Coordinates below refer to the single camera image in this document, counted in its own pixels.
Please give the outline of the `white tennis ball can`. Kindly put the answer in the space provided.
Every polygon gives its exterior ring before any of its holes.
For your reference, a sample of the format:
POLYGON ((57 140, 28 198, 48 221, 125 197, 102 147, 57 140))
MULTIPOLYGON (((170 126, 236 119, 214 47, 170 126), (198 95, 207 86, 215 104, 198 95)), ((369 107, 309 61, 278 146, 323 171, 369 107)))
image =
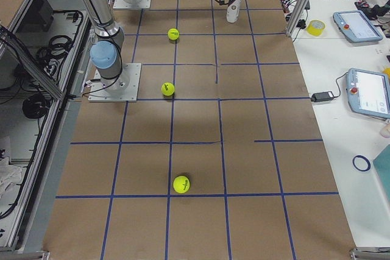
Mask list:
POLYGON ((229 0, 227 7, 226 20, 228 23, 235 23, 239 17, 241 0, 229 0))

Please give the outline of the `front Wilson tennis ball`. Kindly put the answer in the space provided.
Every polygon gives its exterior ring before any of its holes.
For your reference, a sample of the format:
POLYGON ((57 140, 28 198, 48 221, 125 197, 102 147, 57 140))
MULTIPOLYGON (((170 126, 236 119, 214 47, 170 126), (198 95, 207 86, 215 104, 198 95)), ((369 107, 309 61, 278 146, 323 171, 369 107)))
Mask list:
POLYGON ((167 35, 168 35, 168 38, 169 38, 170 40, 175 41, 175 40, 177 40, 177 39, 179 38, 180 33, 179 33, 178 29, 176 29, 176 28, 170 28, 170 29, 168 30, 167 35))

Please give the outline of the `tennis ball near base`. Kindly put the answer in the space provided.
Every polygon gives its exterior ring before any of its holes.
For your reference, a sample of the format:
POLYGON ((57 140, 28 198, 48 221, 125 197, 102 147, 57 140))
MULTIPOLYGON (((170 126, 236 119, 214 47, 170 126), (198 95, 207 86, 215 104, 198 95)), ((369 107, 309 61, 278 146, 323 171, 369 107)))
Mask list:
POLYGON ((173 188, 178 194, 184 194, 190 190, 190 179, 185 175, 175 177, 173 188))

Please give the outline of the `yellow tape roll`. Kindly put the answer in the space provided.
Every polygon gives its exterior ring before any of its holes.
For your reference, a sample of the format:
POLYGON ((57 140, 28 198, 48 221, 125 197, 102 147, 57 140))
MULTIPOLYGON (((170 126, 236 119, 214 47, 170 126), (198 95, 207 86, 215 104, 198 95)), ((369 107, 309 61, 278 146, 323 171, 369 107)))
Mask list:
POLYGON ((307 27, 307 32, 314 37, 319 37, 324 30, 325 30, 325 23, 318 19, 311 20, 307 27))

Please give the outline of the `far teach pendant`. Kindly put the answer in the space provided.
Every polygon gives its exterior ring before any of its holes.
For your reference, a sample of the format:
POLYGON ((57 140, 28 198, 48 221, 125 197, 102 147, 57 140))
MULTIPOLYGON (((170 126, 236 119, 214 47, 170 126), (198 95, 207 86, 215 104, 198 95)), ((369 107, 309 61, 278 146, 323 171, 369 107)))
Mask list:
POLYGON ((360 10, 335 12, 333 20, 339 31, 351 43, 367 43, 383 39, 382 34, 360 10))

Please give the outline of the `teach pendant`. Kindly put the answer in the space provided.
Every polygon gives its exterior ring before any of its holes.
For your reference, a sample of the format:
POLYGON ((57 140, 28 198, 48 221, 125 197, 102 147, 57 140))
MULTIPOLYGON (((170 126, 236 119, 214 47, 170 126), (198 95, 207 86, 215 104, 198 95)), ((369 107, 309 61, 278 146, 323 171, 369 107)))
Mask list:
POLYGON ((333 20, 339 31, 351 43, 367 43, 383 39, 382 34, 360 10, 335 12, 333 20))
POLYGON ((386 74, 350 68, 346 85, 348 104, 353 112, 389 119, 389 79, 386 74))

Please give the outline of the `black power adapter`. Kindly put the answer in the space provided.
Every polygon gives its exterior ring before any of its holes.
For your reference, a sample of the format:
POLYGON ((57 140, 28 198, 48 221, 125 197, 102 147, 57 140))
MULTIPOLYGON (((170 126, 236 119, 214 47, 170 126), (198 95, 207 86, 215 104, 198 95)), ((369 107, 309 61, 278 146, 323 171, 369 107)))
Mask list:
POLYGON ((333 100, 334 98, 335 95, 331 91, 324 91, 313 93, 310 99, 312 102, 327 102, 333 100))

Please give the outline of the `near teach pendant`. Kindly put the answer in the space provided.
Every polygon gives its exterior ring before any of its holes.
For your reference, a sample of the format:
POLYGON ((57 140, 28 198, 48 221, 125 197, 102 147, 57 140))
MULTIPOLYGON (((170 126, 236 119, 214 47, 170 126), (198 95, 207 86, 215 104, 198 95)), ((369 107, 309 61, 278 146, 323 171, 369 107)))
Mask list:
POLYGON ((389 119, 389 79, 386 74, 350 68, 346 85, 348 104, 353 112, 389 119))

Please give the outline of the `teal box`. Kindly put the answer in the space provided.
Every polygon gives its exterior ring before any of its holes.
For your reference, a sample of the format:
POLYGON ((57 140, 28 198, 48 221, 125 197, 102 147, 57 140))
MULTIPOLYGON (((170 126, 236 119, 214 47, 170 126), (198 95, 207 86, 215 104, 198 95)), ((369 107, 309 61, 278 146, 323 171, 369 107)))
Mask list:
POLYGON ((389 203, 389 146, 386 146, 373 160, 380 189, 389 203))

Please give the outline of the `aluminium side frame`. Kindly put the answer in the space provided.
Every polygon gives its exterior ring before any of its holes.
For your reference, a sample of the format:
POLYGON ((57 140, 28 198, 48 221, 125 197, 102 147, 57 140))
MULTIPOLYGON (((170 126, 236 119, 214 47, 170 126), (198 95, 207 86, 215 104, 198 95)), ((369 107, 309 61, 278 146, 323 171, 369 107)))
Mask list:
POLYGON ((52 26, 45 32, 22 33, 22 44, 16 44, 9 36, 17 33, 33 1, 1 0, 1 85, 11 84, 13 69, 21 65, 51 102, 46 116, 29 119, 23 114, 22 104, 33 95, 33 90, 14 83, 12 90, 1 93, 2 145, 10 148, 10 162, 22 170, 21 181, 1 198, 2 255, 41 248, 43 233, 31 230, 39 202, 37 192, 48 168, 60 108, 74 79, 77 55, 90 23, 82 0, 48 0, 55 11, 52 26), (26 49, 35 50, 53 35, 66 33, 76 39, 74 47, 56 75, 49 76, 32 61, 26 49))

